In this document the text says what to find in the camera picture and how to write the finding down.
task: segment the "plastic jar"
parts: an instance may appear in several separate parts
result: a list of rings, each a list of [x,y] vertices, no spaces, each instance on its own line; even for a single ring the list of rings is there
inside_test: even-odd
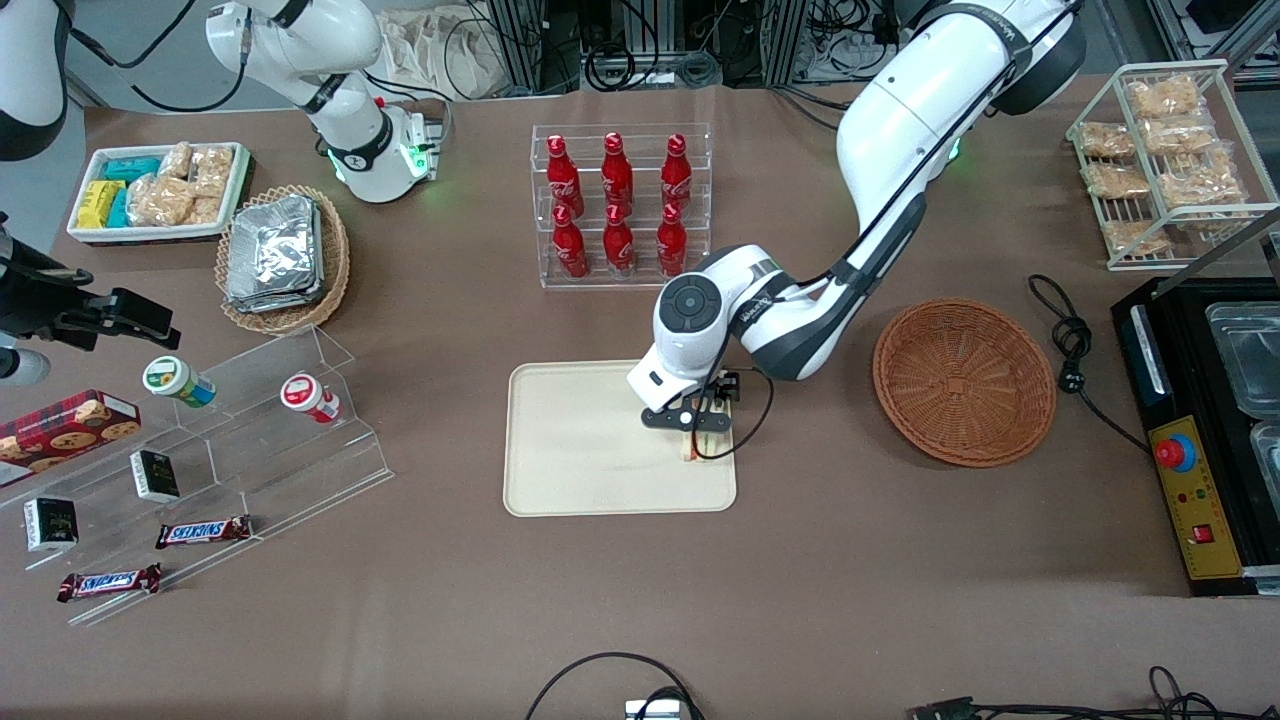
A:
[[[191,369],[173,355],[156,357],[142,370],[142,384],[152,395],[173,397],[189,407],[204,407],[212,402],[218,386],[212,380]]]
[[[338,396],[320,386],[320,380],[298,373],[284,380],[280,402],[289,410],[306,413],[317,423],[332,423],[342,405]]]

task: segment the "yellow control panel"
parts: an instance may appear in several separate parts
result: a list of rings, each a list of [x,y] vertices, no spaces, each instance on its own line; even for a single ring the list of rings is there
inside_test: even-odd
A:
[[[1193,580],[1239,578],[1240,556],[1196,421],[1180,418],[1148,437],[1187,574]]]

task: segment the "red emergency stop button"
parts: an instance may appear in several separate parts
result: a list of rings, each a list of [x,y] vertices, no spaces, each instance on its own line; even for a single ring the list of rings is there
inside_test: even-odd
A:
[[[1174,434],[1152,448],[1156,462],[1175,473],[1187,473],[1196,466],[1196,446],[1184,434]]]

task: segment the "foil package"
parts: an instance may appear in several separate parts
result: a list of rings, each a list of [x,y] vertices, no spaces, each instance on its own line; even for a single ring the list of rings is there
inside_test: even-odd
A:
[[[251,205],[232,222],[227,302],[241,313],[310,305],[324,295],[320,208],[302,195]]]

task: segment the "teal package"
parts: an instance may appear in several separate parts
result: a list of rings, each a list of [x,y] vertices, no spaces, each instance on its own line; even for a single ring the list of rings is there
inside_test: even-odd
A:
[[[109,228],[127,228],[129,227],[129,213],[125,205],[129,201],[129,191],[122,190],[115,193],[115,200],[111,200],[111,213],[106,217],[106,227]]]
[[[147,173],[160,172],[160,158],[118,158],[102,165],[102,179],[133,182]]]

